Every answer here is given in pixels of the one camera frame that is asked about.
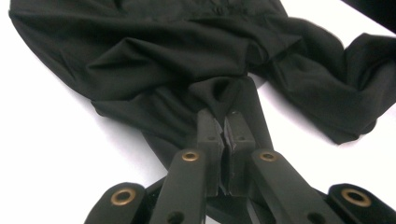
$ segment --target brass ring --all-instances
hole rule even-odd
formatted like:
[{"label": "brass ring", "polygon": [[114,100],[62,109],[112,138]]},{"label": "brass ring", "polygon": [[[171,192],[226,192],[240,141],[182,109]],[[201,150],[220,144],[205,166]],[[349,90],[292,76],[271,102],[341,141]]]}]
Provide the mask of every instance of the brass ring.
[{"label": "brass ring", "polygon": [[134,200],[136,191],[134,189],[119,189],[111,196],[111,202],[116,206],[123,206]]},{"label": "brass ring", "polygon": [[264,161],[276,161],[277,155],[273,152],[266,151],[260,154],[260,159]]},{"label": "brass ring", "polygon": [[343,189],[341,195],[348,202],[360,207],[368,207],[372,204],[370,198],[365,193],[356,189]]},{"label": "brass ring", "polygon": [[183,161],[197,161],[199,159],[199,154],[193,151],[184,153],[181,158]]}]

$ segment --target white surface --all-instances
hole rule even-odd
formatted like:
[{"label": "white surface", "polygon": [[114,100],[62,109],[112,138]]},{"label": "white surface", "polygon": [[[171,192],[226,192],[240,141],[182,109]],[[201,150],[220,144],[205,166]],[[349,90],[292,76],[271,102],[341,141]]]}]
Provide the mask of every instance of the white surface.
[{"label": "white surface", "polygon": [[[362,32],[391,35],[339,1],[282,2],[291,16],[326,27],[345,46]],[[164,176],[141,133],[98,116],[66,87],[14,30],[9,1],[0,4],[0,223],[83,223],[113,185],[147,187]],[[396,208],[396,106],[371,133],[337,146],[269,85],[259,94],[276,150],[309,184],[324,192],[355,184]]]}]

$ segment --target black garment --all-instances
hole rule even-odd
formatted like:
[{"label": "black garment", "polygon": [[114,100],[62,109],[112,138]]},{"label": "black garment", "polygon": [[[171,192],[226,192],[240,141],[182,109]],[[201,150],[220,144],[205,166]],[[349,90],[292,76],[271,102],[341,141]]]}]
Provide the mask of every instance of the black garment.
[{"label": "black garment", "polygon": [[220,123],[241,111],[272,148],[248,72],[338,144],[396,101],[395,39],[362,35],[344,49],[278,0],[11,0],[9,15],[49,69],[99,114],[139,128],[166,167],[206,107]]}]

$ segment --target black fabric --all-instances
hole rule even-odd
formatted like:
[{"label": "black fabric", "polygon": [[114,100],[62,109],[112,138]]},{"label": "black fabric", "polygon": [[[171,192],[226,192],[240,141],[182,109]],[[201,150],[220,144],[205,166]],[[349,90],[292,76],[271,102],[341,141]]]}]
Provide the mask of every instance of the black fabric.
[{"label": "black fabric", "polygon": [[248,72],[337,144],[396,101],[395,39],[362,35],[344,49],[278,0],[11,0],[9,16],[49,69],[99,114],[139,128],[165,167],[193,144],[203,108],[220,125],[240,111],[258,147],[272,148]]}]

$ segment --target white background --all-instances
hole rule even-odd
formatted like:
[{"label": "white background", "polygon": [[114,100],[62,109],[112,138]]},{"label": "white background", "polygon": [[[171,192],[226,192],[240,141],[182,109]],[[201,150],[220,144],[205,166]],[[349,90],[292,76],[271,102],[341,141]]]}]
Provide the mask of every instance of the white background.
[{"label": "white background", "polygon": [[[338,0],[283,0],[337,35],[392,35]],[[75,224],[110,187],[166,175],[141,133],[98,116],[26,47],[0,3],[0,223]],[[396,106],[358,141],[337,146],[271,86],[258,88],[275,149],[314,188],[351,183],[396,208]]]}]

